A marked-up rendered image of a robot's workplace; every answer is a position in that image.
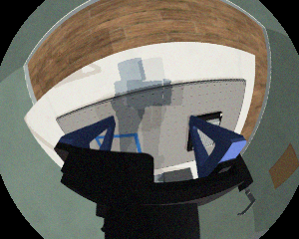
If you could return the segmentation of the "blue tape outline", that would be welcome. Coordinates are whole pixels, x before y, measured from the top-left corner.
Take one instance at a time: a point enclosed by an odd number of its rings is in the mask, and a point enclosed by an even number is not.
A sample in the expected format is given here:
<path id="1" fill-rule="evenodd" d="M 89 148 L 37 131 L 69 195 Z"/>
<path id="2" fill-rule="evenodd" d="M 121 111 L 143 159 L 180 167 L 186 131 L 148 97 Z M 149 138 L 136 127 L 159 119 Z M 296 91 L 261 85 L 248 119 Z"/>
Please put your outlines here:
<path id="1" fill-rule="evenodd" d="M 138 137 L 138 134 L 137 133 L 128 133 L 128 134 L 115 134 L 114 135 L 114 138 L 115 137 L 128 137 L 128 136 L 133 136 L 135 138 L 135 142 L 136 142 L 136 145 L 137 145 L 137 149 L 138 149 L 138 152 L 142 152 L 141 151 L 141 146 L 140 146 L 140 142 L 139 142 L 139 137 Z M 97 141 L 99 147 L 101 147 L 101 143 L 99 141 L 99 138 L 104 138 L 105 136 L 104 135 L 101 135 L 101 136 L 97 136 L 95 138 L 95 140 Z"/>

